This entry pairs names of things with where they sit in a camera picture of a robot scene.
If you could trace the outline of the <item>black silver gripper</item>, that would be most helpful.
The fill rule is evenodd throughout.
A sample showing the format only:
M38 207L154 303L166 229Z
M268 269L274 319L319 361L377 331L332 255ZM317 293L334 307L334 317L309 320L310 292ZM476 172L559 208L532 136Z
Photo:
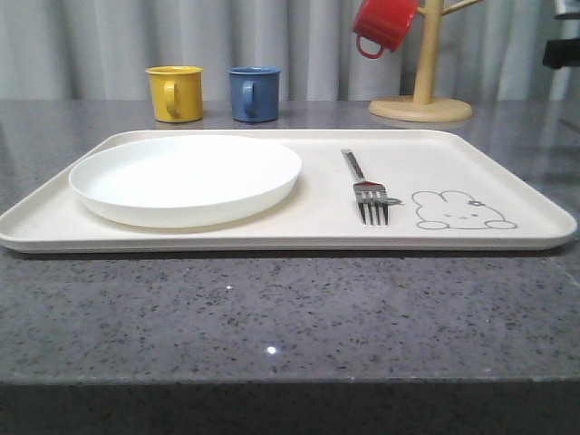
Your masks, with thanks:
M578 20L579 0L555 0L554 18L556 20ZM546 42L543 65L550 69L579 66L579 38L564 38Z

